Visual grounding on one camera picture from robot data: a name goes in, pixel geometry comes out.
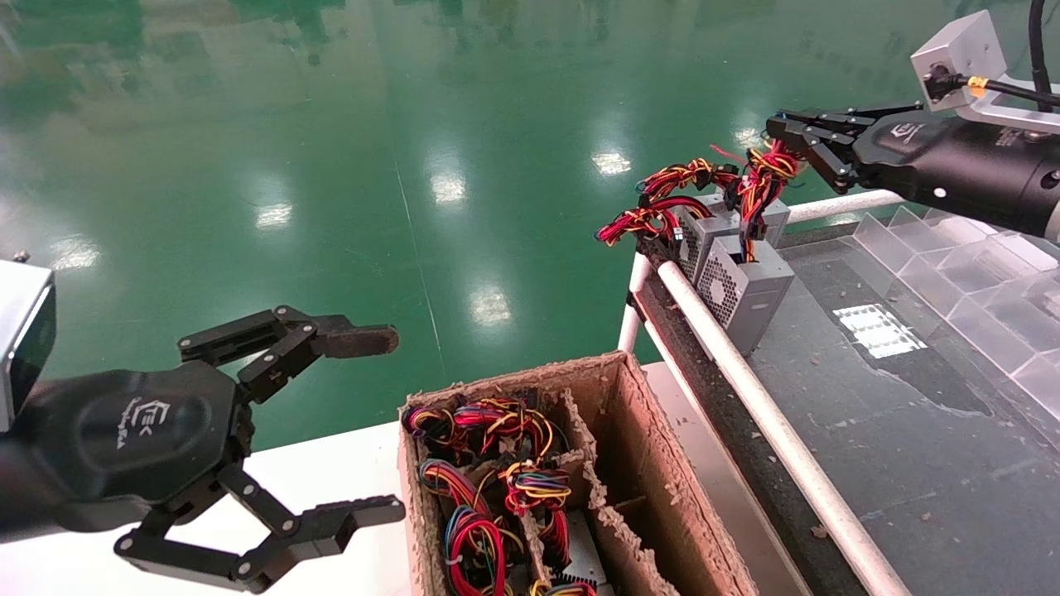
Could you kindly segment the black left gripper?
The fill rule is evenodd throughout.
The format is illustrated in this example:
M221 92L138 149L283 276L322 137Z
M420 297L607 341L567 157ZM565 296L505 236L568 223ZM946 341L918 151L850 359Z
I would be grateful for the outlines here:
M103 532L141 522L114 554L149 574L262 594L341 555L359 529L406 516L394 495L295 514L243 471L253 420L231 376L202 362L41 382L12 423L12 530ZM224 493L268 534L236 554L167 538Z

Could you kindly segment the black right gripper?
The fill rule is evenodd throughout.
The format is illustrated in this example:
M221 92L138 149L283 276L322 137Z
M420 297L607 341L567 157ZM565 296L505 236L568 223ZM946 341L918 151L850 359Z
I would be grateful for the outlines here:
M1026 225L1029 211L1022 195L1029 182L1029 143L1023 133L923 110L923 102L780 110L766 121L766 133L836 193L851 190L855 166L841 158L832 140L810 128L826 136L863 132L852 151L866 188L964 218Z

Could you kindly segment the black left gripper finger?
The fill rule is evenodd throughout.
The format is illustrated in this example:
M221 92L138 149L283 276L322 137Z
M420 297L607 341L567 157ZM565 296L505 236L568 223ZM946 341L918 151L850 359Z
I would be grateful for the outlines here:
M392 325L352 325L344 315L310 316L290 305L261 310L241 320L204 329L178 340L183 363L220 367L251 356L238 370L243 402L261 404L318 358L364 358L395 351Z

